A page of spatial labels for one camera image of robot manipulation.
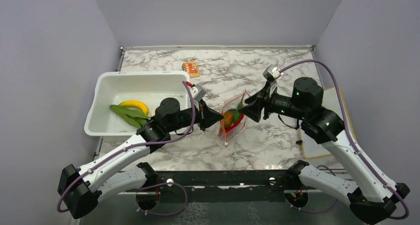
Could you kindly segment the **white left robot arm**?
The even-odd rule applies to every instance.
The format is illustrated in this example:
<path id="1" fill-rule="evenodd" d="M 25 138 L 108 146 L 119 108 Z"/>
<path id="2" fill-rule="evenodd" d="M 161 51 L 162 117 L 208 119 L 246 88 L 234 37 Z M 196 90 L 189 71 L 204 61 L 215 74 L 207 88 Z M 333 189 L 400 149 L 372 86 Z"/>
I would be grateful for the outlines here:
<path id="1" fill-rule="evenodd" d="M 193 131 L 194 124 L 204 131 L 222 119 L 223 114 L 209 108 L 204 100 L 184 110 L 175 98 L 162 100 L 155 115 L 116 149 L 78 168 L 69 164 L 62 169 L 57 211 L 70 212 L 74 219 L 87 215 L 113 189 L 107 181 L 116 179 L 124 167 L 165 144 L 183 139 Z"/>

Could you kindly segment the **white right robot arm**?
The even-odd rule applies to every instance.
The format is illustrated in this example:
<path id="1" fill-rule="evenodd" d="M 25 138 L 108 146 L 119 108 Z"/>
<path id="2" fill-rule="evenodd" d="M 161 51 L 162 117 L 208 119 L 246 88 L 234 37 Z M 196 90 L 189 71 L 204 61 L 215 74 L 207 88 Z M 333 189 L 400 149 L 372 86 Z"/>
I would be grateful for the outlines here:
<path id="1" fill-rule="evenodd" d="M 348 131 L 344 116 L 322 105 L 323 94 L 323 88 L 309 77 L 295 80 L 291 97 L 278 94 L 274 83 L 266 82 L 239 111 L 255 122 L 273 113 L 299 120 L 305 134 L 328 150 L 352 177 L 344 180 L 299 160 L 286 172 L 289 187 L 318 189 L 347 205 L 369 225 L 392 219 L 409 187 L 387 177 L 364 154 Z"/>

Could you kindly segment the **red chili pepper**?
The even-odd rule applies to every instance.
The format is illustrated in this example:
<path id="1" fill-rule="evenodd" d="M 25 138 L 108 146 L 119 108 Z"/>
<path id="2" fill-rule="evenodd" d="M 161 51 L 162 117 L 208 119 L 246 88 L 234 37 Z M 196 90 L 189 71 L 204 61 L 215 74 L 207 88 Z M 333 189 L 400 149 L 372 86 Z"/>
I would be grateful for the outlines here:
<path id="1" fill-rule="evenodd" d="M 225 128 L 225 132 L 228 133 L 228 132 L 234 130 L 235 128 L 237 128 L 239 126 L 239 124 L 242 122 L 243 119 L 244 119 L 244 115 L 240 114 L 240 117 L 236 122 L 234 122 L 230 127 Z"/>

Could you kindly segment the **green chili pepper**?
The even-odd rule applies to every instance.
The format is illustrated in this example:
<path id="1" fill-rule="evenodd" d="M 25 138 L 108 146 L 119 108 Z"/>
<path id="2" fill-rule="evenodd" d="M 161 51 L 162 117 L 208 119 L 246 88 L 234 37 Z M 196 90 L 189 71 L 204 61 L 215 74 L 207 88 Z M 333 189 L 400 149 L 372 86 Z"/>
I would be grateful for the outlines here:
<path id="1" fill-rule="evenodd" d="M 243 107 L 244 98 L 246 97 L 246 93 L 242 93 L 236 96 L 230 103 L 228 103 L 227 111 L 233 114 L 233 123 L 236 123 L 240 119 L 240 113 L 238 110 Z"/>

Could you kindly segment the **clear orange-zipper zip bag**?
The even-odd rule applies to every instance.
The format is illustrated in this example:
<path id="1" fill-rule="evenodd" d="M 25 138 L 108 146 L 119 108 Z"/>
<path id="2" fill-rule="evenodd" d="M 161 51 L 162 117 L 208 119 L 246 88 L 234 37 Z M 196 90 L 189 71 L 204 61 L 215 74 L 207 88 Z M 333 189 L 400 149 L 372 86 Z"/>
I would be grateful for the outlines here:
<path id="1" fill-rule="evenodd" d="M 244 106 L 244 100 L 249 96 L 247 90 L 244 90 L 240 94 L 227 99 L 222 105 L 220 112 L 223 119 L 218 123 L 217 131 L 217 136 L 222 145 L 228 146 L 230 141 L 245 128 L 247 117 L 239 113 L 239 109 Z"/>

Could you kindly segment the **brown kiwi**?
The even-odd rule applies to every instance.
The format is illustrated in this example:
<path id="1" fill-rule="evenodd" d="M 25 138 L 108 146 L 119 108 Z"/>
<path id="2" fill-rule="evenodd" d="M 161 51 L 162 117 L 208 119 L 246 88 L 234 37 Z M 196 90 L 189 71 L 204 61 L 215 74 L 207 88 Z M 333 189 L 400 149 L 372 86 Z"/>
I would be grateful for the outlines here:
<path id="1" fill-rule="evenodd" d="M 226 112 L 224 112 L 223 117 L 224 117 L 224 119 L 223 119 L 224 128 L 228 128 L 234 123 L 235 115 L 234 115 L 233 112 L 226 111 Z"/>

